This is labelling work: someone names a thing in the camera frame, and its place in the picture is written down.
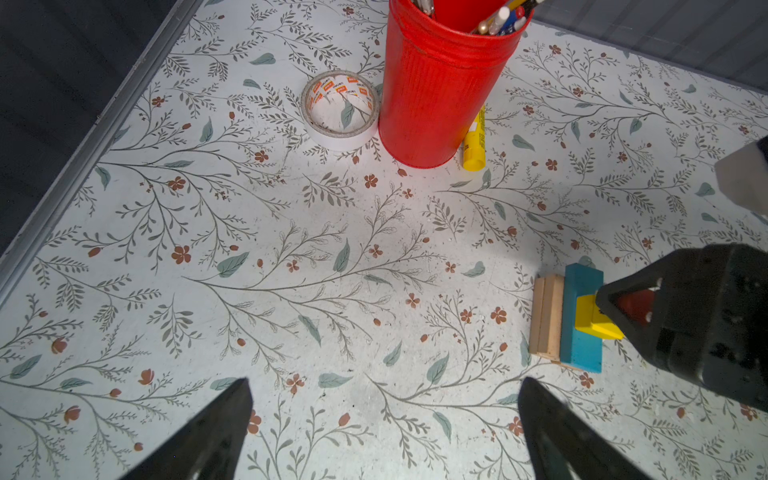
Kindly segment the wood block plank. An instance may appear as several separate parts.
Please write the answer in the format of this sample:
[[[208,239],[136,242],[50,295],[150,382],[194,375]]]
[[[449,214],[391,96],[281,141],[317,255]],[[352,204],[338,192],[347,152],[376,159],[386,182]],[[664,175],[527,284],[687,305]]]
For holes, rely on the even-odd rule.
[[[532,355],[537,355],[537,356],[541,355],[539,342],[540,342],[541,320],[542,320],[542,310],[543,310],[543,301],[544,301],[544,290],[545,290],[545,279],[542,277],[539,277],[534,282],[532,315],[531,315],[531,326],[530,326],[530,337],[529,337],[529,352]]]
[[[550,275],[544,279],[539,350],[544,358],[559,362],[562,335],[564,277]]]

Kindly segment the red cube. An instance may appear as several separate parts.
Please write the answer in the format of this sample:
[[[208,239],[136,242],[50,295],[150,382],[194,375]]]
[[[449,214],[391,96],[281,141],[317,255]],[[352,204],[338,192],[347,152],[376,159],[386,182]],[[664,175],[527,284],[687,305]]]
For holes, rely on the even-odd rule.
[[[652,317],[655,292],[649,289],[621,295],[616,301],[619,310],[638,324],[648,324]]]

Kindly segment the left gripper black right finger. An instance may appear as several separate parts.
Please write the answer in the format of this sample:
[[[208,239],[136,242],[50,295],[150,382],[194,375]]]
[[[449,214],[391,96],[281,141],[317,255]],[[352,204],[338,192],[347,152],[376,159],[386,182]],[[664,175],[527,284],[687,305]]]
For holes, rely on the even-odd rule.
[[[518,409],[537,479],[648,477],[538,380],[524,379]]]

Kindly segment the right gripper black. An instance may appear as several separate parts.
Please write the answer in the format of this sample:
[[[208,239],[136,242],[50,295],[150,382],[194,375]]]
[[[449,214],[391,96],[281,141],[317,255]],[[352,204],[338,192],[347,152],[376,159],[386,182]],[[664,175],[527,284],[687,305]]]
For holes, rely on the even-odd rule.
[[[600,287],[596,306],[658,368],[766,410],[766,252],[737,244],[677,250]]]

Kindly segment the red pencil cup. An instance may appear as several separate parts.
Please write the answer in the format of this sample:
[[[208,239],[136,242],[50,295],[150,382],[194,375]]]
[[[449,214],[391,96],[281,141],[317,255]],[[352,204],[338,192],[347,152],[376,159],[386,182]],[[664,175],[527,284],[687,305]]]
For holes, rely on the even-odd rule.
[[[389,4],[379,136],[400,163],[430,169],[451,160],[522,37],[477,35],[501,1]]]

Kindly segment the pencils in cup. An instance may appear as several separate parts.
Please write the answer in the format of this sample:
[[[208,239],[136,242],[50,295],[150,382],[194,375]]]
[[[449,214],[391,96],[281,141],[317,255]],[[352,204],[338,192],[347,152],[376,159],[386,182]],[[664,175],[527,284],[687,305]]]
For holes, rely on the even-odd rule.
[[[412,1],[422,13],[449,29],[468,34],[507,35],[519,31],[542,1]]]

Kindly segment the tape roll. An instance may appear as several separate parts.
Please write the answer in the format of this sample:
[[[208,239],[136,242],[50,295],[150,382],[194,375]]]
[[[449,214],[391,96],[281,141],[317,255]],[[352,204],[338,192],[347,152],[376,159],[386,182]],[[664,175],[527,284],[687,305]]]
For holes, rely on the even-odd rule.
[[[308,136],[337,152],[356,150],[378,130],[380,89],[346,70],[321,73],[304,86],[299,110]]]

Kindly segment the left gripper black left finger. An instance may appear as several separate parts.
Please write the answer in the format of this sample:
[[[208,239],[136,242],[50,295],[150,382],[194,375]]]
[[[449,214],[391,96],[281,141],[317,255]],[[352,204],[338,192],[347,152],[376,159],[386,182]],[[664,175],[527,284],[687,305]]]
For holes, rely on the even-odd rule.
[[[252,406],[248,380],[235,380],[124,477],[232,479],[247,434]]]

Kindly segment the teal block plank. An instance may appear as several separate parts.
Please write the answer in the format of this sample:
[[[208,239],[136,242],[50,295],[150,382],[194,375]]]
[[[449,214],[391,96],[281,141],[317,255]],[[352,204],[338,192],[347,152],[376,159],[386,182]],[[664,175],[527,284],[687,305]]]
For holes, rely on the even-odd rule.
[[[594,300],[587,303],[603,285],[600,270],[579,263],[565,269],[562,301],[560,362],[586,372],[602,372],[602,340],[578,329],[591,319]]]

